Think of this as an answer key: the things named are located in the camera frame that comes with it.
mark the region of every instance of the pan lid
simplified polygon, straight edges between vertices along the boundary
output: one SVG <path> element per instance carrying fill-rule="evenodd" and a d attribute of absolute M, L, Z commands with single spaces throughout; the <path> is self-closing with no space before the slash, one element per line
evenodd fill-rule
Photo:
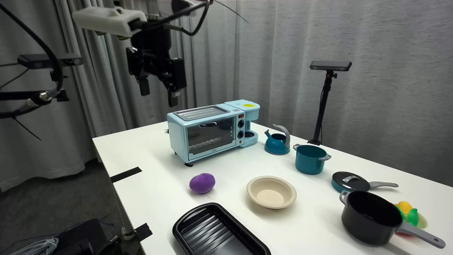
<path fill-rule="evenodd" d="M 368 191 L 370 189 L 370 183 L 355 173 L 336 172 L 332 175 L 332 179 L 341 187 L 351 191 Z"/>

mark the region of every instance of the teal kettle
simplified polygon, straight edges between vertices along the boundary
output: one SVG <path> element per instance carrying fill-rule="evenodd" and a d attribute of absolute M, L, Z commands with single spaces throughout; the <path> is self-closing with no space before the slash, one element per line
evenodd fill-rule
<path fill-rule="evenodd" d="M 288 130 L 283 126 L 275 124 L 273 125 L 277 129 L 281 130 L 284 135 L 279 133 L 269 134 L 269 129 L 266 130 L 264 134 L 266 134 L 267 140 L 264 149 L 270 154 L 275 155 L 284 155 L 289 153 L 289 141 L 291 139 L 291 136 L 289 135 Z"/>

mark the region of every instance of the purple potato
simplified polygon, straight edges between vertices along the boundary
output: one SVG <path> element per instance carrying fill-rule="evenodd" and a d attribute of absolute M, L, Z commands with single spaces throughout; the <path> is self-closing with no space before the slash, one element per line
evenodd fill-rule
<path fill-rule="evenodd" d="M 198 194 L 209 192 L 216 184 L 216 179 L 210 173 L 201 173 L 194 176 L 189 183 L 189 187 Z"/>

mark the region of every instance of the toy toaster oven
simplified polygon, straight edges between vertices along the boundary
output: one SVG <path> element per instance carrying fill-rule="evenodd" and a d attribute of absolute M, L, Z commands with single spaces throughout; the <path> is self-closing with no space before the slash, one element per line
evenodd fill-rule
<path fill-rule="evenodd" d="M 186 163 L 256 143 L 260 105 L 236 100 L 167 114 L 171 148 Z"/>

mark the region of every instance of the beige bowl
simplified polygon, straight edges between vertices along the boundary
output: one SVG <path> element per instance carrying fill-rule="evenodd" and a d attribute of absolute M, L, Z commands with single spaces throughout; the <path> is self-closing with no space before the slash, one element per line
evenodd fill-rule
<path fill-rule="evenodd" d="M 272 209 L 290 206 L 296 200 L 296 190 L 287 181 L 274 176 L 260 176 L 247 184 L 253 202 Z"/>

